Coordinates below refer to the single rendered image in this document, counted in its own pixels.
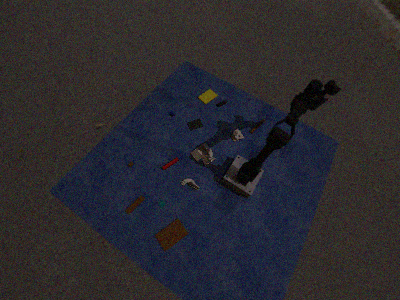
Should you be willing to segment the yellow flat rectangular plate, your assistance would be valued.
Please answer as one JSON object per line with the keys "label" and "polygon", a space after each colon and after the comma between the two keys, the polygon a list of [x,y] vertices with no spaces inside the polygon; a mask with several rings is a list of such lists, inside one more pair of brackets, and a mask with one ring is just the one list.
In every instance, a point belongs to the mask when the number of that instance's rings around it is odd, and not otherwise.
{"label": "yellow flat rectangular plate", "polygon": [[198,96],[198,98],[205,104],[207,104],[208,102],[210,102],[211,100],[213,100],[215,97],[217,97],[218,95],[212,91],[211,89],[207,90],[206,92],[204,92],[203,94],[201,94],[200,96]]}

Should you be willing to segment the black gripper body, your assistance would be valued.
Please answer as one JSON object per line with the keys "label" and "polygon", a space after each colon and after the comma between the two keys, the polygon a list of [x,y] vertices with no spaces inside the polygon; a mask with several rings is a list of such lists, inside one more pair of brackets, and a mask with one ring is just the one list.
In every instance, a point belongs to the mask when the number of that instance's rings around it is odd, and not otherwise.
{"label": "black gripper body", "polygon": [[314,111],[317,108],[317,106],[318,106],[317,104],[320,104],[325,99],[324,95],[326,93],[328,93],[329,95],[333,95],[333,94],[335,94],[336,92],[339,91],[339,89],[338,89],[336,83],[334,82],[334,80],[329,81],[324,87],[325,88],[322,91],[318,92],[318,94],[314,97],[315,101],[309,107],[310,111]]}

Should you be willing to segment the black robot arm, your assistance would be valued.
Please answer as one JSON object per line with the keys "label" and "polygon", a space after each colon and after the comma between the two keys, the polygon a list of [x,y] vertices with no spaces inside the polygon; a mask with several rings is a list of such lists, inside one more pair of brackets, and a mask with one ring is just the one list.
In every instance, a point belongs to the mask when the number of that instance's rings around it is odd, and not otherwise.
{"label": "black robot arm", "polygon": [[[266,139],[267,144],[262,149],[262,151],[258,154],[256,158],[252,158],[249,162],[244,163],[239,169],[239,174],[237,175],[236,180],[243,184],[244,186],[251,183],[260,173],[260,169],[263,166],[263,162],[269,157],[269,155],[277,149],[280,149],[283,145],[285,146],[289,140],[295,134],[295,125],[299,121],[299,117],[304,114],[309,107],[313,104],[314,97],[321,91],[323,84],[318,80],[312,80],[308,86],[304,89],[303,93],[299,93],[294,100],[291,102],[291,112],[287,114],[287,116],[278,122],[275,125],[280,124],[282,122],[286,122],[291,127],[291,135],[284,132],[278,127],[273,126],[272,130],[269,132],[269,136]],[[310,105],[309,105],[310,104]],[[309,105],[309,106],[308,106]]]}

